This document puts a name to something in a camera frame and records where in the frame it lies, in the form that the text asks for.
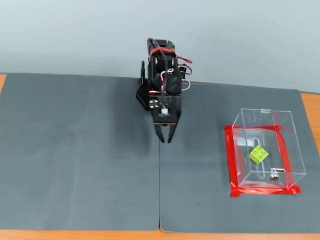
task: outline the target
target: red tape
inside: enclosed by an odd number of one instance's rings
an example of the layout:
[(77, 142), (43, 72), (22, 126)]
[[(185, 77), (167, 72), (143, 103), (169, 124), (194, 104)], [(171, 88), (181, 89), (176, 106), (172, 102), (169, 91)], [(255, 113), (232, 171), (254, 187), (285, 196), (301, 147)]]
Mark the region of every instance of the red tape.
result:
[[(250, 127), (248, 129), (264, 129), (275, 131), (276, 138), (279, 144), (279, 150), (282, 157), (283, 167), (286, 173), (291, 173), (290, 158), (287, 151), (285, 139), (279, 132), (281, 126), (259, 126)], [(301, 193), (299, 186), (293, 184), (293, 176), (286, 175), (286, 183), (288, 186), (292, 185), (290, 188), (271, 188), (271, 187), (240, 187), (238, 174), (237, 174), (237, 164), (236, 164), (236, 149), (234, 143), (234, 135), (232, 126), (228, 125), (225, 127), (225, 141), (226, 141), (226, 151), (229, 166), (229, 176), (230, 176), (230, 186), (231, 186), (231, 197), (240, 197), (241, 194), (256, 194), (256, 195), (272, 195), (272, 194), (286, 194), (286, 195), (296, 195)]]

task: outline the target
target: robotic arm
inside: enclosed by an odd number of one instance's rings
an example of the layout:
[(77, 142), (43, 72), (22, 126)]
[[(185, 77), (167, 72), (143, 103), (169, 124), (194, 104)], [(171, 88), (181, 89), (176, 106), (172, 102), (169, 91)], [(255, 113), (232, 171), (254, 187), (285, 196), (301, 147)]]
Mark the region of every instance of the robotic arm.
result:
[[(190, 82), (185, 79), (192, 70), (186, 64), (178, 64), (183, 60), (189, 64), (192, 61), (179, 57), (175, 45), (171, 41), (147, 40), (148, 48), (148, 78), (145, 78), (145, 62), (141, 63), (141, 76), (136, 98), (147, 111), (151, 111), (155, 132), (162, 143), (165, 142), (161, 127), (169, 126), (168, 143), (171, 142), (181, 116), (181, 92), (189, 89)], [(189, 86), (182, 89), (182, 82)]]

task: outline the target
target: gray table mat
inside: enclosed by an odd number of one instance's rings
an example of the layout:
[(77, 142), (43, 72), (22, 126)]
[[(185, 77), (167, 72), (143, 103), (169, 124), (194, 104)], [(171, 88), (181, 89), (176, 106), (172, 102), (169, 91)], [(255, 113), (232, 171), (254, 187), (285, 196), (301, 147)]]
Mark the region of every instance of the gray table mat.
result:
[(158, 229), (159, 140), (137, 81), (7, 76), (0, 229)]
[[(301, 195), (230, 197), (224, 127), (240, 108), (292, 111), (307, 175)], [(192, 85), (171, 144), (160, 144), (160, 226), (184, 233), (319, 233), (320, 160), (297, 90)]]

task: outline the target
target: yellow-green cube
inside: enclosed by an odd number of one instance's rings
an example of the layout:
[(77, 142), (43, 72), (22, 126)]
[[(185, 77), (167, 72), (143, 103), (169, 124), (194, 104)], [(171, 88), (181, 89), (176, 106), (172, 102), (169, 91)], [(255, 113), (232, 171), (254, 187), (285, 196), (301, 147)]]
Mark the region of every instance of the yellow-green cube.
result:
[(254, 161), (256, 164), (260, 164), (269, 153), (267, 153), (266, 150), (264, 150), (261, 146), (256, 146), (249, 154), (249, 157), (252, 161)]

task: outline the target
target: transparent acrylic box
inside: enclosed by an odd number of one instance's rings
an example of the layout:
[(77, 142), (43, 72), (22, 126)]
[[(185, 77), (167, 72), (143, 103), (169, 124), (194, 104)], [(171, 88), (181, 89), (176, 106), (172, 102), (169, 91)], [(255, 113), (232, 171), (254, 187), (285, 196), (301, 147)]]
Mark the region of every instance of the transparent acrylic box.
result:
[[(306, 175), (291, 111), (242, 108), (232, 135), (239, 187), (289, 189)], [(257, 146), (268, 152), (260, 164), (249, 157)]]

